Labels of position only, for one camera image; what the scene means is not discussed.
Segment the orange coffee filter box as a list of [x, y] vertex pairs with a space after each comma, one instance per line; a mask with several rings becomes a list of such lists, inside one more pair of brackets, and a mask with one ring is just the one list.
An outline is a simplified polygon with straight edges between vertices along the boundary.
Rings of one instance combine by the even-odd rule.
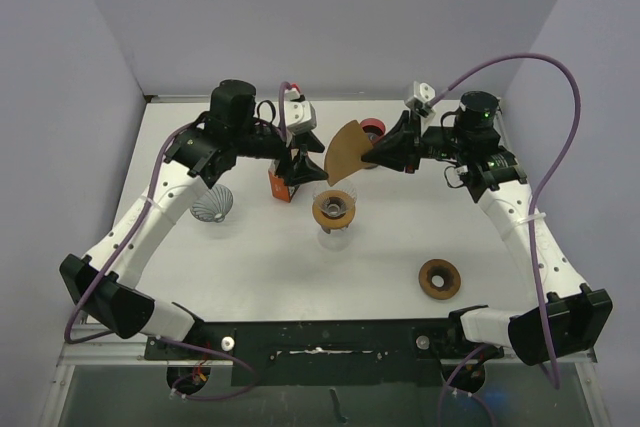
[[290, 203], [300, 186], [289, 185], [286, 182], [287, 167], [280, 161], [272, 160], [268, 169], [268, 177], [272, 196], [275, 199]]

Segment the clear ribbed glass dripper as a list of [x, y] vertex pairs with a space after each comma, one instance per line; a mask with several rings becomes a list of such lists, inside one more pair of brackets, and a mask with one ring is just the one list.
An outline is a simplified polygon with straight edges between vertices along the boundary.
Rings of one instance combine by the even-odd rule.
[[357, 201], [357, 190], [354, 184], [343, 179], [334, 185], [320, 183], [313, 193], [313, 205], [330, 219], [341, 218], [354, 209]]

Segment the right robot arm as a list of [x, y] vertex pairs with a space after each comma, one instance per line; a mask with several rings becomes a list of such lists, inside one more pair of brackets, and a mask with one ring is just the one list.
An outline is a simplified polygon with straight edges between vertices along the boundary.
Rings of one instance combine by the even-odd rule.
[[415, 172], [423, 159], [447, 163], [535, 289], [535, 306], [527, 312], [479, 306], [453, 313], [457, 323], [445, 331], [446, 346], [459, 356], [480, 344], [506, 347], [529, 366], [591, 349], [612, 299], [574, 269], [533, 206], [527, 175], [494, 126], [498, 98], [465, 93], [450, 126], [432, 125], [434, 102], [432, 94], [410, 95], [406, 111], [363, 161], [405, 173]]

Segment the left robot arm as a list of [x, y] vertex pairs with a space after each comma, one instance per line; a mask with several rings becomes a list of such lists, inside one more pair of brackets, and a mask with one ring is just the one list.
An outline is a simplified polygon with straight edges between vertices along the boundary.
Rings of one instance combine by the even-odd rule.
[[280, 85], [277, 109], [272, 121], [266, 121], [256, 113], [252, 84], [221, 81], [208, 109], [164, 141], [148, 186], [129, 210], [87, 253], [62, 261], [60, 274], [74, 302], [65, 341], [77, 343], [71, 330], [85, 312], [107, 334], [163, 337], [180, 357], [198, 354], [204, 334], [195, 326], [197, 317], [138, 291], [145, 267], [183, 214], [240, 157], [273, 161], [277, 177], [288, 187], [327, 179], [309, 157], [324, 150], [313, 133], [316, 126], [314, 107], [295, 84]]

